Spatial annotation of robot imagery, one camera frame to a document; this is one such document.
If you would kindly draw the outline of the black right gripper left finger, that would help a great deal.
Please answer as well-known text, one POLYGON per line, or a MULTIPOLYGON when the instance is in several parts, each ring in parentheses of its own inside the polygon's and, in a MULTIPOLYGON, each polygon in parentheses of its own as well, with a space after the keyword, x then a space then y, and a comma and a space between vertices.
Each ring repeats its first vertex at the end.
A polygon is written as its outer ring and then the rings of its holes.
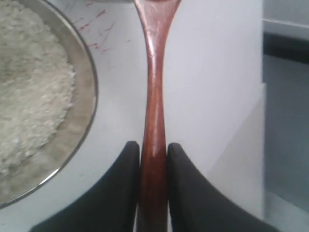
POLYGON ((74 203, 32 232, 131 232, 140 184, 140 148, 127 142, 106 174, 74 203))

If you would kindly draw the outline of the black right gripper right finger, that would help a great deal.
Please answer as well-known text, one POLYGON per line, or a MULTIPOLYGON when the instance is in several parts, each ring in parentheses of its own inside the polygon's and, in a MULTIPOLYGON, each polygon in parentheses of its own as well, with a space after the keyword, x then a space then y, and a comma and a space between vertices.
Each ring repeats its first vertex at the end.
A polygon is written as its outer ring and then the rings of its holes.
POLYGON ((182 146, 167 155, 169 211, 174 232, 275 232, 217 190, 191 162, 182 146))

